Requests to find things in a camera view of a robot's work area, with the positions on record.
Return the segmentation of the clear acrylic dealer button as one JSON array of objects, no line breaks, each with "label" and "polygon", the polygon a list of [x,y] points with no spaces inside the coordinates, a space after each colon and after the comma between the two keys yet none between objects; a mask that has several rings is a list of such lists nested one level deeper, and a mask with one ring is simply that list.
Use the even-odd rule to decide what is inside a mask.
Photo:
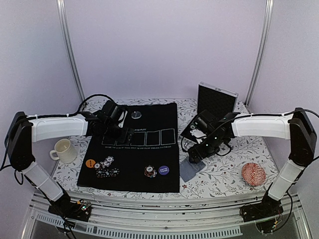
[{"label": "clear acrylic dealer button", "polygon": [[131,113],[131,117],[132,117],[132,119],[134,119],[134,120],[140,119],[140,118],[142,117],[142,113],[139,112],[139,111],[133,111],[133,112]]}]

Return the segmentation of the purple small blind button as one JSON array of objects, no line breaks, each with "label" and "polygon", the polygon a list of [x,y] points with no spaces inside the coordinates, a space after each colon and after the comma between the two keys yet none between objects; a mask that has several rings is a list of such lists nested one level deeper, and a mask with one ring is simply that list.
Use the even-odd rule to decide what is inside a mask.
[{"label": "purple small blind button", "polygon": [[163,165],[163,166],[160,166],[160,167],[159,167],[158,172],[159,172],[160,175],[165,176],[165,175],[168,175],[168,174],[169,174],[170,169],[169,169],[168,166]]}]

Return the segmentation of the black white chip stack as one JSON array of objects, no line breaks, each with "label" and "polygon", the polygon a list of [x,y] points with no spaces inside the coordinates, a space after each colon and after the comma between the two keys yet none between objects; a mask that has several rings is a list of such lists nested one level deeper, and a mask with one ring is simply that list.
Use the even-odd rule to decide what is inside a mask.
[{"label": "black white chip stack", "polygon": [[114,162],[113,156],[107,156],[104,161],[100,161],[94,164],[97,178],[116,177],[120,171],[118,168],[111,168]]}]

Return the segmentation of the orange big blind button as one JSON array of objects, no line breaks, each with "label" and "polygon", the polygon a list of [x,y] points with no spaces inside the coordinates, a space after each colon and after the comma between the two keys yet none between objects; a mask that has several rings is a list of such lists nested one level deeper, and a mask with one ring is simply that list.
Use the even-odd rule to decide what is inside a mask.
[{"label": "orange big blind button", "polygon": [[93,159],[88,159],[85,162],[86,167],[88,168],[94,168],[94,165],[96,164],[96,161]]}]

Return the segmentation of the orange black poker chip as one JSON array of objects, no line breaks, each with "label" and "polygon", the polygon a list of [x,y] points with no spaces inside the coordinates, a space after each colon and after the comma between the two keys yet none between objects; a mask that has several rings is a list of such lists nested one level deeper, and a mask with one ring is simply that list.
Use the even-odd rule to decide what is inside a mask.
[{"label": "orange black poker chip", "polygon": [[149,178],[155,178],[157,175],[157,172],[153,166],[149,165],[144,168],[144,175]]}]

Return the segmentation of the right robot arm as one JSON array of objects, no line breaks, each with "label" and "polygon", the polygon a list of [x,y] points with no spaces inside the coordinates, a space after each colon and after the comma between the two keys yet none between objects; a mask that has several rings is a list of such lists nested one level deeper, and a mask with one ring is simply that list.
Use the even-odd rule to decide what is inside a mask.
[{"label": "right robot arm", "polygon": [[199,163],[217,154],[221,144],[227,144],[235,137],[261,136],[289,140],[291,153],[288,161],[262,201],[240,208],[240,215],[246,222],[281,214],[284,194],[316,160],[317,134],[306,113],[303,108],[281,114],[228,113],[216,120],[210,112],[203,111],[188,125],[191,131],[197,130],[203,134],[193,134],[192,138],[197,143],[187,151],[189,162]]}]

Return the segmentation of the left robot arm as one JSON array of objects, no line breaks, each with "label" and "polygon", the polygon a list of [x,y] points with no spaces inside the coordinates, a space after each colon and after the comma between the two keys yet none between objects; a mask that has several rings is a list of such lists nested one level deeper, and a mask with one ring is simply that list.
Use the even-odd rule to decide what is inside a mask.
[{"label": "left robot arm", "polygon": [[32,145],[38,141],[68,136],[105,136],[128,143],[134,130],[121,125],[127,114],[124,106],[111,100],[94,113],[77,111],[70,115],[27,116],[24,112],[18,112],[4,140],[5,157],[14,170],[44,194],[52,213],[61,217],[79,213],[87,215],[88,209],[72,203],[68,193],[35,161]]}]

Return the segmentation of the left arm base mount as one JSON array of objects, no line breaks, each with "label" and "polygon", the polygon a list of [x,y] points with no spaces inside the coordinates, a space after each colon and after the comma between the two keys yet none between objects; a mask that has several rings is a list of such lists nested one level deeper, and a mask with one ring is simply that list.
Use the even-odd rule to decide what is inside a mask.
[{"label": "left arm base mount", "polygon": [[83,222],[88,222],[91,216],[92,203],[80,199],[77,202],[64,201],[53,202],[49,200],[50,206],[48,211],[62,218],[75,219]]}]

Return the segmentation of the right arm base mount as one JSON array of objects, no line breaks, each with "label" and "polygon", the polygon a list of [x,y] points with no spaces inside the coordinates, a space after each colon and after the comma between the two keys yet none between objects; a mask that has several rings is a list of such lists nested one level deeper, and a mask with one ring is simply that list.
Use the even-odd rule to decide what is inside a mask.
[{"label": "right arm base mount", "polygon": [[273,217],[271,220],[256,223],[257,229],[264,234],[271,233],[275,230],[278,223],[278,219],[275,219],[275,216],[280,218],[283,212],[281,201],[276,201],[269,197],[264,197],[261,202],[256,204],[244,205],[239,211],[244,222]]}]

